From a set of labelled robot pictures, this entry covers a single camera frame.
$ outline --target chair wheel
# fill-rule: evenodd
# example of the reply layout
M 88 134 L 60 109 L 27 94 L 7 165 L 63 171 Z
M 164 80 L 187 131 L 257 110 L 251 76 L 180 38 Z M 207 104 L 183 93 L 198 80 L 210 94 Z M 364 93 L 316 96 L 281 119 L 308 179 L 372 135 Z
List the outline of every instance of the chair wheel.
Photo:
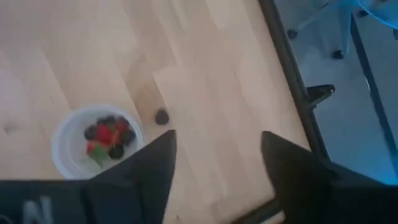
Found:
M 296 37 L 297 37 L 298 34 L 299 34 L 299 33 L 297 33 L 296 30 L 293 30 L 293 29 L 287 30 L 287 37 L 288 37 L 290 40 L 296 39 Z
M 331 57 L 335 60 L 340 60 L 344 58 L 342 50 L 336 50 L 332 53 Z
M 359 17 L 359 18 L 368 16 L 368 15 L 369 15 L 368 12 L 366 12 L 365 10 L 360 10 L 360 11 L 358 12 L 358 17 Z

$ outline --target wooden table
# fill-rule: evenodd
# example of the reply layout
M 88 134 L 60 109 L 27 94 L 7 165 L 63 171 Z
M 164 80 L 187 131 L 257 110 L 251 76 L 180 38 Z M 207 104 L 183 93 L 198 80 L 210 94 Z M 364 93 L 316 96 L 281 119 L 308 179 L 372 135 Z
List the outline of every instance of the wooden table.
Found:
M 135 116 L 146 142 L 177 130 L 166 223 L 228 222 L 272 198 L 262 130 L 308 147 L 256 0 L 1 1 L 0 178 L 61 178 L 52 133 L 95 103 Z

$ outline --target chair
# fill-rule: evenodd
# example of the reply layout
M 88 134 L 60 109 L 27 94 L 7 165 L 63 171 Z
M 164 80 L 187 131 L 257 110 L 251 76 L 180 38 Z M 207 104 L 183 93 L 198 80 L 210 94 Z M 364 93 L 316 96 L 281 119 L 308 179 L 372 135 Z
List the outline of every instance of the chair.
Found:
M 398 0 L 336 0 L 324 5 L 317 13 L 301 22 L 298 26 L 288 29 L 287 36 L 290 40 L 297 38 L 300 30 L 317 21 L 331 10 L 338 9 L 342 34 L 342 49 L 332 53 L 333 59 L 343 59 L 349 49 L 349 37 L 351 29 L 351 13 L 355 6 L 362 8 L 358 16 L 364 17 L 371 15 L 383 24 L 394 29 L 394 34 L 398 29 Z

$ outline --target white bowl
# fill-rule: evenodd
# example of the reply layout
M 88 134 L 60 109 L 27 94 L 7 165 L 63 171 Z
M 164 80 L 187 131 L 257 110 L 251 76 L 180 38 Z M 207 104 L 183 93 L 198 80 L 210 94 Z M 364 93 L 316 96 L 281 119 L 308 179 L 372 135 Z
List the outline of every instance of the white bowl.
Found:
M 86 154 L 87 140 L 84 130 L 107 115 L 123 116 L 136 133 L 136 139 L 125 147 L 123 158 L 107 159 L 101 168 Z M 88 106 L 74 111 L 56 130 L 51 140 L 52 160 L 58 171 L 67 179 L 89 179 L 133 155 L 144 145 L 142 133 L 134 118 L 119 108 L 110 105 Z

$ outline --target blue floor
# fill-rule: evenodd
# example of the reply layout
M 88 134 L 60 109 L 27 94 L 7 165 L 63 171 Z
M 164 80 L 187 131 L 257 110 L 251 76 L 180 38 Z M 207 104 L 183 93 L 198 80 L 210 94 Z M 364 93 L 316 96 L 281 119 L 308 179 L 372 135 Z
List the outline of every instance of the blue floor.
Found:
M 324 1 L 314 0 L 275 0 L 275 3 L 286 29 L 295 27 L 325 4 Z M 398 104 L 393 92 L 398 84 L 395 56 L 398 41 L 394 40 L 392 29 L 371 17 L 357 20 L 357 23 L 397 141 Z M 336 88 L 329 99 L 314 109 L 326 149 L 333 162 L 386 184 L 398 184 L 352 41 L 343 60 L 330 57 L 332 51 L 341 48 L 340 38 L 336 11 L 301 30 L 297 39 L 291 41 L 304 84 L 334 84 Z

